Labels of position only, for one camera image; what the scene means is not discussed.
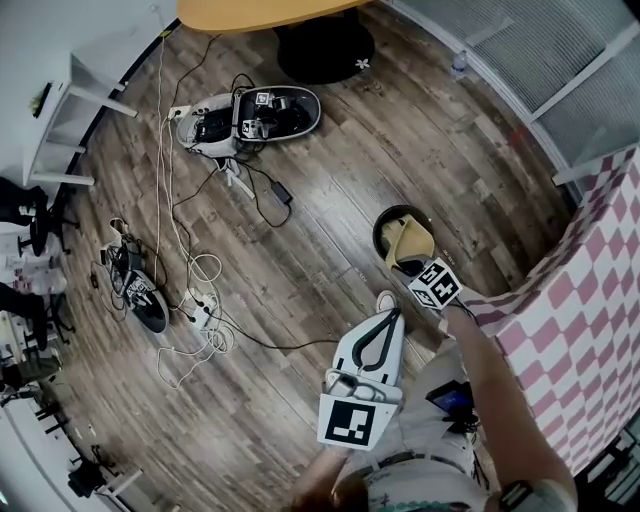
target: white cable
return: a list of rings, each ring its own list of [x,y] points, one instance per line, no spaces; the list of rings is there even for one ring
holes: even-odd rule
[[[160,88],[160,82],[161,82],[160,71],[162,69],[162,58],[164,54],[164,38],[162,40],[162,45],[163,47],[160,53],[160,67],[158,70],[159,140],[158,140],[158,159],[156,161],[156,200],[157,200],[157,210],[158,210],[158,226],[157,226],[158,233],[157,233],[157,239],[156,239],[157,250],[156,250],[155,269],[157,270],[157,258],[158,258],[159,249],[160,249],[160,227],[161,227],[160,225],[160,166],[162,166],[162,182],[163,182],[165,193],[166,193],[167,207],[169,208],[169,219],[171,221],[171,227],[173,228],[173,232],[175,233],[176,239],[178,241],[178,247],[180,248],[180,252],[182,253],[182,256],[184,257],[184,260],[187,264],[187,282],[190,282],[191,276],[193,276],[199,282],[209,285],[211,291],[208,294],[206,294],[205,298],[207,298],[209,302],[213,304],[212,310],[209,313],[210,316],[212,317],[210,322],[214,322],[213,319],[215,319],[215,323],[213,323],[212,327],[209,327],[201,331],[206,338],[206,343],[199,350],[196,350],[195,352],[186,352],[186,351],[176,350],[175,347],[170,347],[170,348],[161,347],[158,349],[157,365],[156,365],[158,376],[171,389],[177,390],[180,388],[180,385],[182,384],[182,382],[187,377],[189,377],[198,366],[200,366],[202,363],[209,361],[214,354],[226,354],[229,351],[233,350],[233,348],[235,348],[236,346],[236,340],[235,340],[234,332],[230,328],[221,325],[220,318],[222,317],[222,306],[220,301],[220,294],[218,292],[218,289],[213,284],[213,282],[218,277],[220,277],[220,274],[222,273],[222,261],[215,254],[204,253],[204,254],[199,254],[195,257],[192,256],[190,254],[190,251],[187,248],[185,248],[184,243],[182,241],[182,237],[180,235],[180,231],[178,230],[178,226],[175,222],[175,219],[173,218],[173,206],[174,206],[174,203],[173,203],[173,133],[171,130],[171,121],[169,120],[168,115],[165,116],[164,119],[162,119],[162,121],[160,121],[162,117],[162,114],[160,112],[161,94],[162,94],[162,91]],[[168,127],[168,131],[169,131],[169,183],[168,185],[167,185],[165,158],[163,153],[163,146],[164,146],[163,135],[164,135],[165,125]],[[209,277],[207,273],[199,265],[198,260],[200,258],[211,258],[215,260],[216,264],[218,265],[218,271],[213,277]],[[185,293],[183,294],[183,298],[180,301],[180,304],[177,307],[174,307],[171,309],[172,310],[180,309],[186,302],[189,294],[191,294],[191,291],[186,290]],[[180,355],[180,356],[197,357],[207,347],[211,348],[211,352],[209,353],[209,355],[205,359],[201,359],[196,363],[194,363],[191,369],[182,377],[180,377],[180,379],[176,384],[172,384],[170,381],[165,379],[165,377],[162,375],[162,372],[160,370],[160,362],[161,362],[161,357],[163,352],[166,351],[174,355]]]

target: black power adapter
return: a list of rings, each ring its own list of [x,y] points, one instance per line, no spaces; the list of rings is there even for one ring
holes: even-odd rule
[[[284,205],[288,205],[293,199],[293,196],[289,194],[289,191],[286,188],[284,188],[284,185],[279,181],[271,182],[271,190],[273,190],[273,193]]]

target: person's right arm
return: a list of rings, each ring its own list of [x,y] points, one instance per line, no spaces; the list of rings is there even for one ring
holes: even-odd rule
[[[510,368],[493,340],[459,307],[444,311],[471,384],[498,480],[503,488],[520,480],[557,482],[577,503],[573,477],[538,429]]]

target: person's arm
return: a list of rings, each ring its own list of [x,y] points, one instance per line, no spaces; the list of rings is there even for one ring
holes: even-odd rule
[[[349,448],[325,445],[293,485],[292,508],[304,509],[307,504],[331,503],[336,480],[351,453]]]
[[[444,315],[458,342],[502,487],[519,480],[553,480],[577,502],[569,469],[538,429],[495,342],[461,308],[450,306]]]

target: electrical outlet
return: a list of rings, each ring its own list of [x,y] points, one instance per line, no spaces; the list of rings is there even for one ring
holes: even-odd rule
[[[211,315],[214,313],[215,302],[208,295],[201,295],[198,297],[198,300],[203,302],[204,305],[202,307],[196,306],[192,315],[196,319],[196,321],[193,322],[193,327],[198,331],[204,331],[212,319]]]

